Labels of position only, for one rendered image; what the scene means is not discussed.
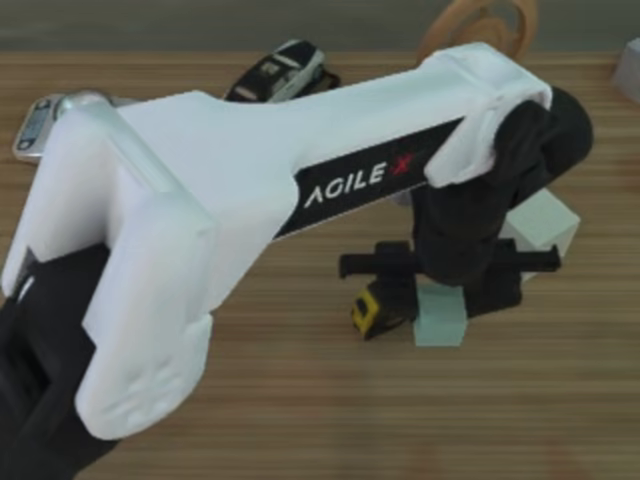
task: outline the robotic arm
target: robotic arm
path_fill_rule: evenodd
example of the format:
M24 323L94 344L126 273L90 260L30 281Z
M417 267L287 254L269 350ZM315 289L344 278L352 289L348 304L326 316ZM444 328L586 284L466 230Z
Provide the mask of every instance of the robotic arm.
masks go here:
M66 405L60 422L75 422L96 442L86 457L95 459L189 396L204 371L210 312L271 241L399 192L421 192L415 206L424 189L450 191L486 177L501 167L494 138L505 119L523 104L549 111L553 97L545 82L472 44L411 71L281 104L191 92L65 114L45 146L2 275L9 298L2 322L22 315L33 327L19 334L6 327L2 347L19 337L24 348L14 364L44 378L16 427L18 436L36 433L20 445L44 448L55 438L60 423L28 425L42 407L38 395L62 385L52 365L74 363L63 343L34 332L29 302L39 301L42 271L67 280L60 295L78 305L68 328L86 344L76 362L82 371L51 402ZM416 212L416 225L428 231L424 210ZM73 268L65 270L64 259ZM14 380L3 390L18 389L22 374L14 373L0 371ZM5 468L17 471L10 457Z

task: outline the wooden surface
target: wooden surface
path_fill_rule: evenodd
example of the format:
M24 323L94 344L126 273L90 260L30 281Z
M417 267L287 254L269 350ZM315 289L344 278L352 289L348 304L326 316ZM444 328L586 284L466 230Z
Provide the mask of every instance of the wooden surface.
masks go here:
M10 143L36 97L94 86L134 98L221 94L256 55L0 56L0 253L34 169ZM346 82L411 55L335 55ZM366 278L336 260L406 237L380 203L273 244L216 312L197 392L83 480L618 480L640 475L640 107L608 85L614 55L527 65L591 112L590 159L552 190L583 219L566 265L524 305L478 319L460 349L416 349L408 328L359 341ZM140 339L141 342L152 339Z

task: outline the red x logo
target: red x logo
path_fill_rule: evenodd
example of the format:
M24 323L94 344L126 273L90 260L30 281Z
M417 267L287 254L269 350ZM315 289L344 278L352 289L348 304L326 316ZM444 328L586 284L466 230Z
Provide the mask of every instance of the red x logo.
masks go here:
M393 175L400 175L401 173L407 173L409 171L409 164L413 160L413 153L404 153L396 158L395 163L391 166L391 173Z

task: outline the white robotic arm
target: white robotic arm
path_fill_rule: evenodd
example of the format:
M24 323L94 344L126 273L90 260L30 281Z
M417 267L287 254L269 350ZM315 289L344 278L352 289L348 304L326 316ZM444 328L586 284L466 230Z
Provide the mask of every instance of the white robotic arm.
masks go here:
M2 276L97 243L110 257L83 326L96 346L75 397L96 438L169 415L202 376L210 313L277 238L425 182L493 165L503 119L551 87L484 44L291 102L191 92L92 104L54 126Z

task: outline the gray background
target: gray background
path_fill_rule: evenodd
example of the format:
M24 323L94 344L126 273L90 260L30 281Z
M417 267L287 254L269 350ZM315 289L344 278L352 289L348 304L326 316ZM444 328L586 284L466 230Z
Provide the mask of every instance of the gray background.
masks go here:
M0 50L415 50L448 0L0 0ZM534 50L620 50L636 0L540 0Z

